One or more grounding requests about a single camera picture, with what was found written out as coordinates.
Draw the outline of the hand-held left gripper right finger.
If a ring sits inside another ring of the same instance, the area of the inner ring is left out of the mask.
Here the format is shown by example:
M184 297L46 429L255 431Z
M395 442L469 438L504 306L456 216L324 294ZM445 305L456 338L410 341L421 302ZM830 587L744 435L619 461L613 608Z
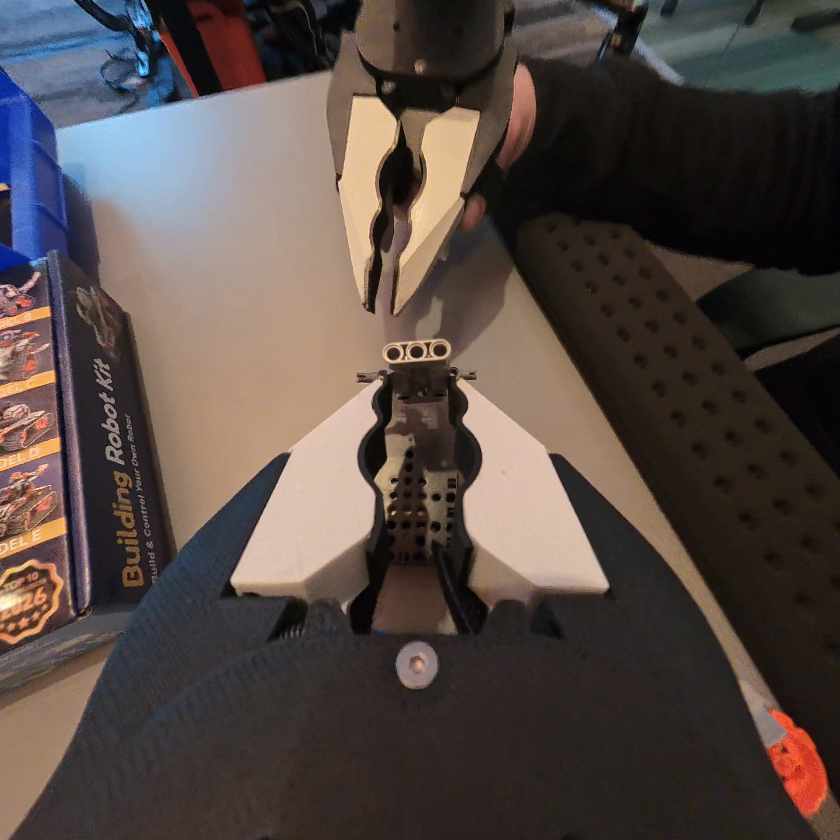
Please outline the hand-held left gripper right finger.
M550 454L470 384L465 428L480 466L463 496L474 549L469 588L480 599L602 595L608 580Z

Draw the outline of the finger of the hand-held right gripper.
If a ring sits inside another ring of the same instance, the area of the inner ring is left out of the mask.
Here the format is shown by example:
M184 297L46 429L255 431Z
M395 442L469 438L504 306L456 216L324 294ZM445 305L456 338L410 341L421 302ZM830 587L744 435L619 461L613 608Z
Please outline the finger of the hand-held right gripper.
M353 96L338 180L353 278L363 308L375 311L383 260L394 234L393 190L401 128L376 96Z
M463 215L463 183L480 113L451 108L427 123L419 139L422 180L408 204L408 239L395 268L392 314L423 284Z

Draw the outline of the pile of building pieces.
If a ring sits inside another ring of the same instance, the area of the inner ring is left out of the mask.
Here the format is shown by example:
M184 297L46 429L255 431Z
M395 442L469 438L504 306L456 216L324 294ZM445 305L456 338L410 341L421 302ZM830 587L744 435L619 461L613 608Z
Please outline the pile of building pieces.
M829 792L826 768L814 741L749 682L738 682L759 739L786 793L806 820L813 819Z

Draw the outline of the grey beam and connector assembly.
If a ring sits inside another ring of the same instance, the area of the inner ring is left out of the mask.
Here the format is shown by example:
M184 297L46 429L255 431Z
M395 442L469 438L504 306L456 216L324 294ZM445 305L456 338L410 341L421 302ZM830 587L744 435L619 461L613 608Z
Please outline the grey beam and connector assembly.
M385 368L359 372L359 384L384 382L393 395L409 404L436 403L446 398L451 382L474 382L475 371L462 371L450 363L452 348L445 339L412 339L388 343L382 357Z

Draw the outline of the blue robot kit box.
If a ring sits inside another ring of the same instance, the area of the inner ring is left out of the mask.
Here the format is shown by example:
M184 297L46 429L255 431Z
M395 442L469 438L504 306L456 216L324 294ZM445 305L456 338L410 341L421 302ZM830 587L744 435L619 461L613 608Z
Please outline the blue robot kit box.
M2 268L1 688L112 641L172 560L130 316L56 251Z

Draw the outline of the blue storage bin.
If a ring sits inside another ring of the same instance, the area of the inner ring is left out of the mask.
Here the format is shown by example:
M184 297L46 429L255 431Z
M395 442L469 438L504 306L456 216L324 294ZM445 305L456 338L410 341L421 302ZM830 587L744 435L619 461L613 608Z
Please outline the blue storage bin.
M1 271L67 252L67 210L56 133L1 73Z

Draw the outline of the person's right hand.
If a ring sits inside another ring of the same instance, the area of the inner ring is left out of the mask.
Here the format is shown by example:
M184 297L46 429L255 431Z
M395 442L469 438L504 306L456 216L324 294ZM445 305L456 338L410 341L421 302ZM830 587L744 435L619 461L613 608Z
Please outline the person's right hand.
M519 62L513 78L511 110L507 133L496 158L498 169L507 174L524 155L531 142L537 115L537 102L531 73ZM464 232L475 230L487 212L487 196L474 191L465 201L465 209L458 229Z

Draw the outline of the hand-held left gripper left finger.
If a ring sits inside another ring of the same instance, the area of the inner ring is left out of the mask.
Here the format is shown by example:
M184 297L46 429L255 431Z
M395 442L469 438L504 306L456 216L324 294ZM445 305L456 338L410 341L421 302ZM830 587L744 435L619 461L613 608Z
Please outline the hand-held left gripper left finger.
M355 597L375 492L359 451L377 424L369 384L296 442L230 578L237 595Z

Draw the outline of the orange black machine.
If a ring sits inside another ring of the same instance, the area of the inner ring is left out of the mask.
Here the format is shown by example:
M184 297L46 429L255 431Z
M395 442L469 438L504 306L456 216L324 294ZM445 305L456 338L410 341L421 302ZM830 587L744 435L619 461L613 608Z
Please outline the orange black machine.
M148 6L195 98L266 83L244 2L156 1Z

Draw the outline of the dark teal cloth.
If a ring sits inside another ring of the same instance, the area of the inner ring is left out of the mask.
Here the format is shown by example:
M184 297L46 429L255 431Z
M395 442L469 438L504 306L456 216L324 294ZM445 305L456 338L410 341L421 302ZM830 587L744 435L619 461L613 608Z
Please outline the dark teal cloth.
M756 373L831 343L839 335L839 275L751 269L696 301Z

